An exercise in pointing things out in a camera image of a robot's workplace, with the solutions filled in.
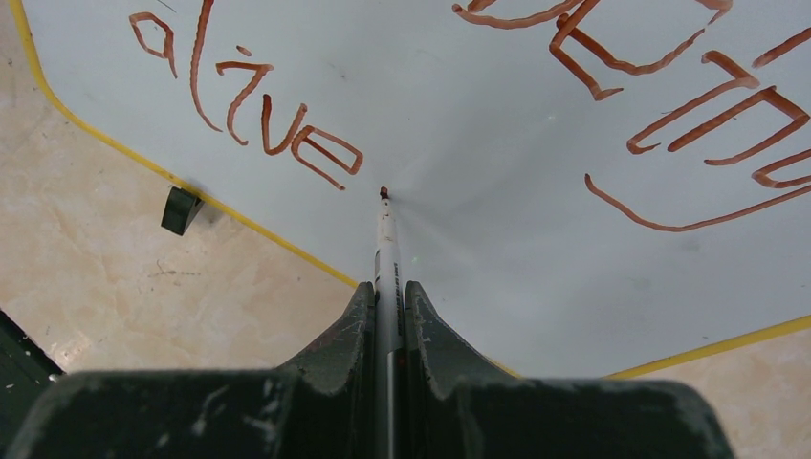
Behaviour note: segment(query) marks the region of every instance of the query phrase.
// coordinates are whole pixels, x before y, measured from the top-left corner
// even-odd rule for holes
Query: yellow border
[[[128,157],[135,160],[137,163],[146,166],[147,168],[157,172],[162,177],[169,180],[171,183],[191,191],[192,193],[200,196],[203,201],[206,201],[207,204],[214,206],[225,212],[226,214],[230,215],[234,219],[242,222],[252,230],[262,234],[263,236],[267,237],[268,239],[274,241],[276,244],[284,247],[288,251],[295,253],[296,255],[304,258],[305,260],[309,261],[310,263],[316,265],[317,267],[321,268],[322,270],[326,271],[327,273],[331,274],[337,280],[343,282],[352,287],[356,287],[358,282],[352,280],[348,275],[339,272],[335,268],[327,265],[323,261],[315,258],[311,254],[299,249],[298,247],[294,246],[290,242],[287,242],[282,237],[279,237],[276,234],[262,228],[256,222],[251,220],[250,218],[246,217],[245,215],[240,214],[236,210],[229,208],[225,204],[217,201],[210,195],[206,194],[205,192],[201,191],[196,186],[192,184],[188,184],[181,180],[180,178],[176,177],[174,174],[170,173],[169,171],[162,169],[155,163],[152,163],[147,158],[140,156],[135,151],[127,148],[126,146],[122,145],[121,143],[116,142],[103,132],[98,131],[95,127],[87,124],[86,122],[80,120],[76,115],[71,113],[68,110],[68,107],[62,104],[59,98],[56,97],[54,91],[51,89],[51,86],[48,85],[48,81],[45,80],[45,75],[42,73],[42,67],[39,64],[39,57],[36,54],[36,47],[33,45],[33,37],[31,34],[31,28],[28,25],[28,18],[26,17],[25,10],[22,6],[22,0],[9,0],[9,6],[11,7],[11,13],[14,15],[14,22],[17,24],[17,31],[20,34],[20,39],[23,42],[23,49],[25,50],[26,58],[28,59],[29,66],[31,67],[31,72],[33,74],[33,79],[36,81],[36,84],[39,85],[39,88],[42,90],[42,93],[45,94],[45,98],[48,99],[50,103],[56,107],[56,110],[62,113],[68,120],[73,121],[78,127],[84,129],[93,137],[99,139],[100,141],[107,143],[108,145],[112,146],[113,148],[119,150],[121,153],[127,155]]]
[[[756,342],[764,341],[766,339],[782,337],[783,335],[805,330],[806,328],[811,328],[811,316],[795,318],[794,320],[772,325],[771,327],[757,330],[756,332],[747,333],[746,335],[741,335],[735,338],[725,339],[714,344],[699,347],[681,354],[676,354],[672,357],[666,357],[658,361],[652,361],[651,363],[646,363],[644,365],[614,373],[613,375],[608,375],[606,378],[610,380],[634,378],[644,375],[645,373],[650,373],[651,371],[661,370],[663,368],[668,368],[669,366],[678,365],[687,361],[695,361],[715,354],[720,354],[722,352],[731,351],[733,349],[737,349],[738,347],[748,346],[749,344],[755,344]]]
[[[276,244],[284,247],[288,251],[291,251],[296,255],[309,261],[310,263],[316,265],[317,267],[331,274],[333,277],[343,282],[344,284],[347,284],[351,287],[355,287],[358,285],[358,282],[352,280],[351,278],[349,278],[349,276],[339,272],[335,268],[332,268],[326,263],[318,260],[311,254],[307,253],[306,251],[303,251],[302,249],[299,249],[298,247],[287,242],[286,240],[277,236],[276,234],[273,234],[272,232],[260,227],[258,224],[256,224],[256,222],[254,222],[250,218],[240,214],[239,212],[233,210],[232,208],[229,208],[225,204],[217,201],[216,199],[202,192],[199,188],[193,186],[192,184],[184,182],[183,180],[176,177],[174,174],[171,174],[167,170],[160,168],[157,164],[152,163],[148,159],[140,156],[135,151],[116,142],[115,140],[111,139],[104,133],[98,131],[93,126],[80,120],[76,115],[71,113],[71,111],[68,110],[68,108],[64,106],[61,101],[59,101],[59,99],[56,97],[56,94],[54,94],[54,91],[51,89],[51,86],[48,85],[48,81],[45,80],[45,75],[42,73],[42,67],[39,64],[39,57],[36,54],[36,48],[33,45],[31,28],[28,25],[28,19],[26,18],[25,10],[23,9],[22,0],[9,0],[9,6],[11,7],[11,13],[14,15],[14,21],[17,24],[17,31],[19,32],[20,40],[22,40],[26,58],[28,59],[29,66],[31,66],[33,79],[36,81],[36,84],[39,85],[39,88],[42,90],[42,93],[45,94],[45,97],[48,99],[48,101],[51,104],[53,104],[54,107],[56,107],[56,109],[59,110],[59,112],[61,112],[62,115],[65,116],[65,118],[73,121],[78,127],[84,129],[90,135],[119,150],[121,153],[132,158],[137,163],[143,164],[147,168],[157,172],[158,174],[160,174],[162,177],[166,178],[173,184],[197,194],[198,196],[203,198],[203,200],[206,201],[206,203],[220,209],[221,211],[230,215],[234,219],[242,222],[252,230],[258,232],[259,234],[262,234],[268,239],[274,241]],[[794,320],[790,320],[788,322],[771,326],[769,328],[764,328],[763,330],[758,330],[753,333],[748,333],[746,335],[741,335],[739,337],[732,339],[726,339],[724,341],[720,341],[715,344],[710,344],[709,346],[699,347],[698,349],[693,349],[691,351],[684,352],[682,354],[677,354],[675,356],[661,359],[659,361],[652,361],[651,363],[646,363],[644,365],[630,368],[625,371],[621,371],[619,373],[608,375],[606,376],[606,378],[609,379],[633,378],[636,376],[644,375],[645,373],[649,373],[651,371],[661,370],[663,368],[677,365],[679,363],[684,363],[686,361],[694,361],[696,359],[701,359],[703,357],[711,356],[724,351],[729,351],[765,339],[771,339],[783,335],[788,335],[789,333],[797,332],[799,330],[803,330],[806,328],[811,328],[811,316],[800,317]],[[493,362],[503,370],[507,371],[508,373],[514,376],[518,376],[516,372],[505,367],[501,363],[498,363],[497,361]]]

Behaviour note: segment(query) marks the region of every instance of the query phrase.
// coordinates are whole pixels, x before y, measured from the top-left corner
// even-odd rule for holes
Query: black clip
[[[161,221],[161,226],[182,236],[203,204],[203,200],[199,197],[182,188],[173,186],[169,191],[169,197],[166,199],[164,219]]]

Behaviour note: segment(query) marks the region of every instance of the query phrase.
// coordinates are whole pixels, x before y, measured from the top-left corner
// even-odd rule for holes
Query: white board
[[[601,376],[811,313],[811,166],[769,167],[811,148],[811,42],[754,65],[806,37],[807,1],[497,0],[478,12],[453,11],[452,0],[22,3],[45,78],[76,116],[356,280],[372,277],[388,186],[405,277],[519,373]],[[596,101],[550,51],[564,11],[561,59],[592,88],[622,92]],[[531,19],[474,24],[484,15]],[[609,68],[576,38],[634,65]],[[668,65],[632,75],[663,56]],[[229,61],[256,65],[218,75]],[[257,69],[268,72],[234,112],[232,135],[230,106]],[[270,145],[308,109],[298,141],[272,156],[264,94]],[[700,127],[755,95],[765,101]],[[638,142],[661,145],[631,154],[628,140],[669,112],[678,119]],[[344,168],[302,142],[308,125],[362,163],[350,167],[359,156],[327,138],[310,136]],[[792,132],[748,159],[704,162],[784,126]],[[758,203],[773,205],[735,214]]]

